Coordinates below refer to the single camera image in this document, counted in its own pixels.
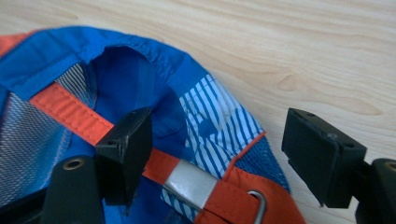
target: striped fabric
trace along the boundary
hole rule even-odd
[[[260,124],[212,76],[179,98],[188,126],[191,163],[221,178],[231,159],[263,132]],[[163,200],[193,221],[197,212],[163,190]]]

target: wooden surface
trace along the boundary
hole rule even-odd
[[[0,35],[86,24],[183,49],[261,122],[308,223],[354,223],[319,208],[280,150],[288,107],[311,111],[396,159],[396,2],[0,1]]]

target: metal ring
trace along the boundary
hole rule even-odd
[[[73,160],[67,161],[64,163],[64,170],[76,170],[79,167],[83,166],[85,163],[84,159],[82,158],[75,158]]]
[[[255,190],[255,189],[250,190],[247,193],[252,196],[255,196],[256,198],[258,198],[260,200],[259,211],[257,212],[256,219],[254,219],[254,224],[262,224],[262,218],[264,217],[265,207],[266,207],[265,197],[261,192]]]

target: black clamp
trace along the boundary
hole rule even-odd
[[[365,162],[366,147],[320,117],[290,108],[282,150],[321,205],[360,202],[357,222],[396,223],[396,161]]]

